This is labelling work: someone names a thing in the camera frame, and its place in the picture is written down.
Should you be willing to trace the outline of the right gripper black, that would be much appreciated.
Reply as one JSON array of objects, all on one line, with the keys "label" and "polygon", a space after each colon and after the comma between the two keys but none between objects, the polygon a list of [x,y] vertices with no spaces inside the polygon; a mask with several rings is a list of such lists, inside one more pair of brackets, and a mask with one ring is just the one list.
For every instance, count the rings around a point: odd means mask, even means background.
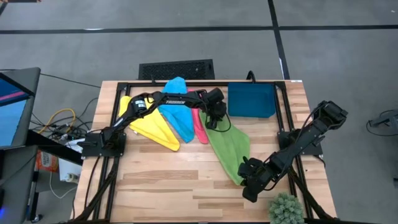
[{"label": "right gripper black", "polygon": [[248,201],[257,202],[258,195],[266,189],[271,181],[276,181],[280,168],[272,161],[243,157],[243,162],[238,167],[238,175],[243,178],[243,197]]}]

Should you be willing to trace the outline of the pink microfiber towel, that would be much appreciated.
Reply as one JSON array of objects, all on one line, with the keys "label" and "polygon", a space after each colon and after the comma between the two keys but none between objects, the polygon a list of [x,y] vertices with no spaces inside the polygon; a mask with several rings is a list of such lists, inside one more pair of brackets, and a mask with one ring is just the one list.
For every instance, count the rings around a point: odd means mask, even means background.
[{"label": "pink microfiber towel", "polygon": [[208,144],[208,136],[206,135],[205,129],[201,123],[199,110],[196,108],[191,109],[193,118],[193,129],[196,137],[202,144]]}]

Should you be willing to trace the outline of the green microfiber towel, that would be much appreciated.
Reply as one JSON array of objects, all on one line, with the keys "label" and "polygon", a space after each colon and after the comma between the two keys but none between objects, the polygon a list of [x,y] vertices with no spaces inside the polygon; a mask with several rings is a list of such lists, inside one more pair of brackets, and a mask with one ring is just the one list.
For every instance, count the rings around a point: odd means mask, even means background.
[{"label": "green microfiber towel", "polygon": [[[199,116],[204,126],[210,120],[204,112],[200,112]],[[205,127],[205,132],[224,171],[236,185],[240,185],[243,178],[238,175],[238,169],[243,157],[250,156],[249,136],[236,128],[228,115],[217,122],[215,130]]]}]

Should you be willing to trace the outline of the light blue microfiber towel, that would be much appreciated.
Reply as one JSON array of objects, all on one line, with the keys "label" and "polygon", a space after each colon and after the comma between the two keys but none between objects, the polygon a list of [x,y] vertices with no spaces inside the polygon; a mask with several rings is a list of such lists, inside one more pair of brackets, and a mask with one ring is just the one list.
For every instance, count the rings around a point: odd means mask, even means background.
[{"label": "light blue microfiber towel", "polygon": [[[176,77],[172,80],[169,80],[164,86],[162,92],[187,93],[185,80],[181,77]],[[185,143],[193,140],[193,117],[190,108],[186,107],[185,105],[161,105],[158,107],[158,109]]]}]

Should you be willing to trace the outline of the yellow microfiber towel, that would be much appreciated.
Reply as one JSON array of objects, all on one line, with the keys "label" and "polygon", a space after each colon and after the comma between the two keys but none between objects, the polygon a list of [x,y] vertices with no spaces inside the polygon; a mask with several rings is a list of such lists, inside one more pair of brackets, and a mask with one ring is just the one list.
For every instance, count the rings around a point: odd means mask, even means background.
[{"label": "yellow microfiber towel", "polygon": [[157,108],[151,114],[131,122],[129,128],[171,151],[180,148],[180,142]]}]

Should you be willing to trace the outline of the dark blue bin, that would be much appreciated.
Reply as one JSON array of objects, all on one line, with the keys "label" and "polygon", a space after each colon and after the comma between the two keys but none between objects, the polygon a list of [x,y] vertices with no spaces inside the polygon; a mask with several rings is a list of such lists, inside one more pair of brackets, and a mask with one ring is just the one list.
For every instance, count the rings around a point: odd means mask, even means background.
[{"label": "dark blue bin", "polygon": [[228,114],[270,118],[275,114],[274,86],[268,83],[229,83]]}]

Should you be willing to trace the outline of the small green artificial plant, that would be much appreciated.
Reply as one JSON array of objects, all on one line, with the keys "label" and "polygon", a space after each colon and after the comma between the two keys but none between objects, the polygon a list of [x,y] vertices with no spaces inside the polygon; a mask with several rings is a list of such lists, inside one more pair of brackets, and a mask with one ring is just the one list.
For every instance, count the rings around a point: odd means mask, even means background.
[{"label": "small green artificial plant", "polygon": [[279,193],[269,202],[270,224],[305,224],[299,200],[287,193]]}]

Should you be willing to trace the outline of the black perforated computer case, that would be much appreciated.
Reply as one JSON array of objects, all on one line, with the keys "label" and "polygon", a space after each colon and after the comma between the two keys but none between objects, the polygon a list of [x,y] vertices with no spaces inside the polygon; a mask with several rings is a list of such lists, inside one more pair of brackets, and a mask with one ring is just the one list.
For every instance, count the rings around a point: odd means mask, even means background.
[{"label": "black perforated computer case", "polygon": [[170,80],[175,77],[186,80],[214,80],[213,60],[156,62],[139,65],[139,80]]}]

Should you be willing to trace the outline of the white box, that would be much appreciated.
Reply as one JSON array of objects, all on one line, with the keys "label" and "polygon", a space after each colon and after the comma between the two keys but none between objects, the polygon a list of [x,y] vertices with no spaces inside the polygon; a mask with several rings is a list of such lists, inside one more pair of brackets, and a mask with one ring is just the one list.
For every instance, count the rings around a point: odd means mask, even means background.
[{"label": "white box", "polygon": [[[85,140],[85,138],[72,140],[72,141],[65,143],[65,146],[73,149],[76,152],[81,153],[83,148],[81,146],[79,146],[77,143],[83,142],[84,140]],[[58,166],[59,166],[59,176],[60,176],[61,181],[66,182],[68,180],[70,174],[73,174],[73,175],[77,176],[78,178],[80,177],[81,169],[82,169],[81,165],[77,165],[72,162],[68,162],[64,159],[59,159]]]}]

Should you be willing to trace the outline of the orange box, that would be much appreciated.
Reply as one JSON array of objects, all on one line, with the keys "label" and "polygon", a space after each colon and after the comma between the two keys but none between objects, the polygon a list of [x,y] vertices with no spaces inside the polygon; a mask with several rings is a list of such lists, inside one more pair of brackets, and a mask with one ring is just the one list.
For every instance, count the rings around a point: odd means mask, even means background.
[{"label": "orange box", "polygon": [[58,157],[47,152],[38,150],[37,157],[35,159],[35,168],[37,170],[44,170],[48,172],[58,172]]}]

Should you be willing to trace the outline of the monitor with blue screen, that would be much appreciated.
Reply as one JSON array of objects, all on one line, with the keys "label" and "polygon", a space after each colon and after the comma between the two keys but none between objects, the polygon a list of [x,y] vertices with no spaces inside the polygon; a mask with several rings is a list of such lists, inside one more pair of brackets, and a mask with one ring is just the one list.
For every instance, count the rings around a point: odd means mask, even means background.
[{"label": "monitor with blue screen", "polygon": [[41,69],[0,71],[0,149],[25,144]]}]

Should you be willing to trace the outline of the grey desk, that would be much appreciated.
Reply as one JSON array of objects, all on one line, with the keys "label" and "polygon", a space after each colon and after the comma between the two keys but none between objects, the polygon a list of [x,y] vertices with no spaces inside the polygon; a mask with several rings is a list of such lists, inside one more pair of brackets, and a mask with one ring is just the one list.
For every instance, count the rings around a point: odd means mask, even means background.
[{"label": "grey desk", "polygon": [[0,178],[0,190],[4,191],[0,224],[24,222],[36,156],[36,146],[18,147],[5,152]]}]

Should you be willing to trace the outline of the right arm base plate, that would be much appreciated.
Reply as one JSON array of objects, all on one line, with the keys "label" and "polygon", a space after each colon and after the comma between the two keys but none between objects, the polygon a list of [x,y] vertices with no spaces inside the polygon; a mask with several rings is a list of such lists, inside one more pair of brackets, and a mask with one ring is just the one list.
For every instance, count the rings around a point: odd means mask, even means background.
[{"label": "right arm base plate", "polygon": [[[284,148],[290,146],[291,144],[293,144],[295,142],[295,138],[298,136],[298,134],[299,134],[299,129],[295,130],[295,131],[291,131],[291,132],[285,132],[285,131],[279,132],[277,134],[279,147],[281,149],[284,149]],[[307,146],[303,150],[302,154],[313,155],[313,156],[319,156],[319,155],[323,154],[320,142],[324,138],[325,138],[324,136],[320,136],[320,138],[318,140],[316,140],[315,142],[313,142],[309,146]]]}]

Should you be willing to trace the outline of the black aluminium table frame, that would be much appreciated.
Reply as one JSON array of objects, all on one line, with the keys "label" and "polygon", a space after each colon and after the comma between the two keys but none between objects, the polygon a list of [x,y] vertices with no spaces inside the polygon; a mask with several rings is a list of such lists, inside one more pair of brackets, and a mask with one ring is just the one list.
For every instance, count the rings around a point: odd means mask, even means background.
[{"label": "black aluminium table frame", "polygon": [[[298,128],[310,113],[308,101],[299,81],[257,81],[276,83],[281,113],[268,119],[232,117],[232,123],[246,133],[251,142],[251,156],[265,160],[279,149],[279,130]],[[119,99],[142,92],[161,91],[165,81],[102,83],[96,106],[93,129],[109,126],[118,115]],[[242,188],[229,179],[209,144],[198,139],[181,143],[172,152],[156,142],[126,130],[127,143],[119,160],[114,188],[111,223],[141,222],[268,222],[268,201],[280,192],[291,192],[284,177],[272,191],[262,192],[256,203],[242,197]],[[307,187],[316,201],[331,216],[337,217],[324,165],[313,156],[301,157]],[[94,197],[101,178],[103,159],[84,160],[75,197],[76,217],[82,213],[86,195]]]}]

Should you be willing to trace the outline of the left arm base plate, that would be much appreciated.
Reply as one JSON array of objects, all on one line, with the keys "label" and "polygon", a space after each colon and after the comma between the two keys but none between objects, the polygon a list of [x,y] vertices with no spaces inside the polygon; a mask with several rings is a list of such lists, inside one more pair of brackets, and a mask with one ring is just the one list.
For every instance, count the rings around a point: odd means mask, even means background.
[{"label": "left arm base plate", "polygon": [[124,154],[126,134],[88,133],[78,145],[83,148],[83,157],[119,157]]}]

